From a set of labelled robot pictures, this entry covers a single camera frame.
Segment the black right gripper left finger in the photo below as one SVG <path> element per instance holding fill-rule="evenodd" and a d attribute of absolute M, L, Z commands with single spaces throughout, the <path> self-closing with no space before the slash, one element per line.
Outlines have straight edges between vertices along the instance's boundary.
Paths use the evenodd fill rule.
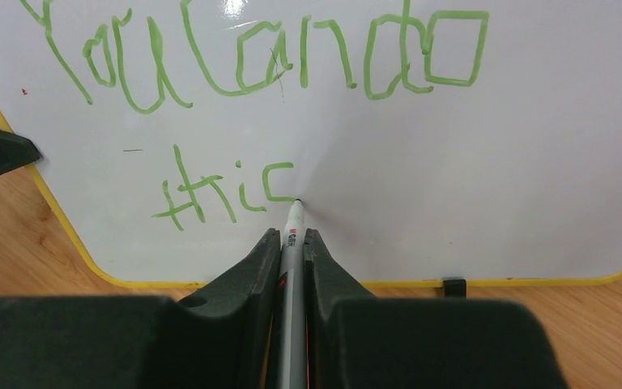
<path fill-rule="evenodd" d="M 180 300 L 0 297 L 0 388 L 258 388 L 279 261 L 269 229 Z"/>

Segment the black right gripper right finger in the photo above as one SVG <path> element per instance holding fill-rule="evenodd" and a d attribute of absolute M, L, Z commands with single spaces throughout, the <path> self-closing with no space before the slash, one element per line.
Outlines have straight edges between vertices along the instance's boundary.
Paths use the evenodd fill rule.
<path fill-rule="evenodd" d="M 313 388 L 565 388 L 540 321 L 514 301 L 377 297 L 305 236 Z"/>

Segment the green white marker pen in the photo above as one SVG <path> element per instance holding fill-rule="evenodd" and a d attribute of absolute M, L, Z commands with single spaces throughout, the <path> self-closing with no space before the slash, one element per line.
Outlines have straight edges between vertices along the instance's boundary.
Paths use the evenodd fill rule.
<path fill-rule="evenodd" d="M 277 388 L 306 388 L 307 330 L 305 315 L 305 210 L 300 199 L 294 200 L 283 231 L 281 268 L 281 336 Z"/>

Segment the yellow framed whiteboard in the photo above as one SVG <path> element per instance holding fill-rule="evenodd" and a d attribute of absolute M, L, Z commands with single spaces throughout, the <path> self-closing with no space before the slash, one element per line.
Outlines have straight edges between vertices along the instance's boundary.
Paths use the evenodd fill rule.
<path fill-rule="evenodd" d="M 0 1 L 0 118 L 117 283 L 296 199 L 372 284 L 622 275 L 622 1 Z"/>

